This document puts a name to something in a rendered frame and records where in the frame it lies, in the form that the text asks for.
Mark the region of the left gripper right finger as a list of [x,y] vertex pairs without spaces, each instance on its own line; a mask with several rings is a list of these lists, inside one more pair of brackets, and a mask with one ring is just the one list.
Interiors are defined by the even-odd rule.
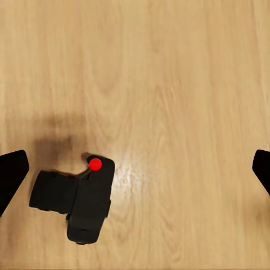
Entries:
[[252,169],[270,195],[270,152],[257,150]]

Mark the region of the digital camera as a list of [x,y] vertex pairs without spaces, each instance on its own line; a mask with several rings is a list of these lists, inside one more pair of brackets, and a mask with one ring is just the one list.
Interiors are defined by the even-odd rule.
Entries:
[[76,244],[97,242],[111,205],[115,163],[106,157],[86,158],[90,171],[81,176],[41,170],[29,206],[44,211],[67,213],[67,238]]

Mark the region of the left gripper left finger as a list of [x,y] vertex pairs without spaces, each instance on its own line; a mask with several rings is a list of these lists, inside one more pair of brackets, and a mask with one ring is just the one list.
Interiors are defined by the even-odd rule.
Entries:
[[24,150],[0,156],[0,217],[29,171]]

